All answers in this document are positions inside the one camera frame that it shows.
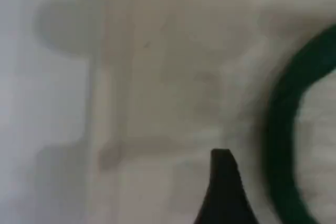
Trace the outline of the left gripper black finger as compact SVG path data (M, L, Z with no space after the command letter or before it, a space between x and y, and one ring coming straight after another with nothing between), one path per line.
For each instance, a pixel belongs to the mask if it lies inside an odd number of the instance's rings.
M197 224L257 224L237 162L229 149L211 151L210 176Z

